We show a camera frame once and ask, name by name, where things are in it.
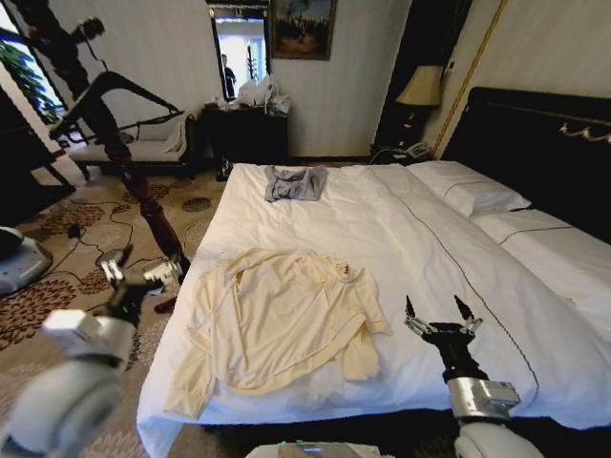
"floral carpet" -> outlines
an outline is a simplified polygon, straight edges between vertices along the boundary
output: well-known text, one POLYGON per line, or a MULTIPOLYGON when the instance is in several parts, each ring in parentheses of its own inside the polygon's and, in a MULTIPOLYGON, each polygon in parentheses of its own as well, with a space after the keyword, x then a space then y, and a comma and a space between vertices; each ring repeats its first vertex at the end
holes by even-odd
MULTIPOLYGON (((214 216, 224 185, 214 180, 212 172, 201 174, 195 180, 150 177, 149 181, 187 257, 191 258, 214 216)), ((63 359, 59 347, 38 332, 47 315, 57 308, 89 309, 110 297, 112 289, 95 265, 101 253, 122 249, 131 241, 134 245, 128 260, 131 269, 141 268, 148 260, 162 256, 139 214, 136 201, 125 192, 117 177, 99 176, 89 183, 83 182, 76 192, 17 228, 53 254, 53 266, 36 283, 0 298, 0 421, 3 423, 16 395, 28 380, 63 359), (82 242, 68 238, 68 230, 74 225, 81 229, 82 242)), ((144 301, 134 349, 121 380, 122 403, 83 456, 146 456, 136 431, 137 402, 169 318, 155 313, 153 307, 177 293, 175 288, 144 301)), ((203 434, 200 428, 193 432, 203 434)), ((179 448, 173 454, 194 456, 179 448)))

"lamp shade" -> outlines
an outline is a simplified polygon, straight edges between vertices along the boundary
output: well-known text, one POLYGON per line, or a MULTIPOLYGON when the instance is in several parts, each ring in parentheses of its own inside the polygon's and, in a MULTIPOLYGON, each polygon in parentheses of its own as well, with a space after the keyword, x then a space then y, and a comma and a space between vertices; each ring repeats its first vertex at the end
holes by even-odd
POLYGON ((397 97, 405 105, 435 106, 441 103, 441 73, 438 65, 421 65, 416 69, 410 82, 397 97))

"wooden post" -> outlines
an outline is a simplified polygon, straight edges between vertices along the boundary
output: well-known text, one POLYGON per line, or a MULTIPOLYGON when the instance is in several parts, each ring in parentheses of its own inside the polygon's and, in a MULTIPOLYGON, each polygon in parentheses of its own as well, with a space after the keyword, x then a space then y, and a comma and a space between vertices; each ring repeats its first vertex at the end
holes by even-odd
MULTIPOLYGON (((66 81, 76 100, 89 87, 87 71, 78 60, 76 45, 84 41, 83 33, 88 38, 103 33, 102 23, 91 19, 82 29, 68 33, 61 28, 49 8, 49 0, 11 1, 30 26, 31 44, 51 60, 53 69, 66 81)), ((151 196, 146 178, 134 167, 129 148, 119 138, 115 117, 100 99, 83 115, 83 119, 104 145, 106 155, 120 171, 127 190, 139 202, 140 213, 148 222, 161 252, 169 258, 178 258, 184 276, 190 266, 189 260, 182 252, 174 229, 163 215, 163 208, 151 196)))

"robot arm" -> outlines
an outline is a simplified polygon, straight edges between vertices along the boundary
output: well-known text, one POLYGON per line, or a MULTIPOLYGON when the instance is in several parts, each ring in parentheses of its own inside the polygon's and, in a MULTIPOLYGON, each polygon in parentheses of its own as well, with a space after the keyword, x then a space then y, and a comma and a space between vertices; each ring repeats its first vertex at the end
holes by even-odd
POLYGON ((0 433, 0 457, 78 456, 120 401, 142 300, 181 273, 173 261, 137 275, 123 274, 115 260, 102 269, 115 288, 102 315, 54 310, 43 323, 67 360, 19 396, 0 433))
POLYGON ((459 458, 543 458, 526 439, 504 426, 509 411, 519 404, 516 390, 507 382, 494 382, 479 369, 469 351, 481 325, 469 306, 454 296, 464 324, 427 323, 415 316, 407 297, 405 324, 423 341, 439 350, 446 370, 443 380, 450 390, 454 418, 461 425, 454 442, 459 458))

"cream long-sleeve shirt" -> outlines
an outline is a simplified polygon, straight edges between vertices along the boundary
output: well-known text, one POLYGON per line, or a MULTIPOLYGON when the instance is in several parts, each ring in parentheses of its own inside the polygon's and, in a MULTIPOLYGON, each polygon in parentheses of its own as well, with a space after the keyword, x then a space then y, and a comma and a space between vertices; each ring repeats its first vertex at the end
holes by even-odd
POLYGON ((191 418, 216 379, 260 395, 335 360, 365 380, 379 371, 369 333, 391 333, 371 275, 313 251, 252 249, 204 275, 199 297, 164 406, 191 418))

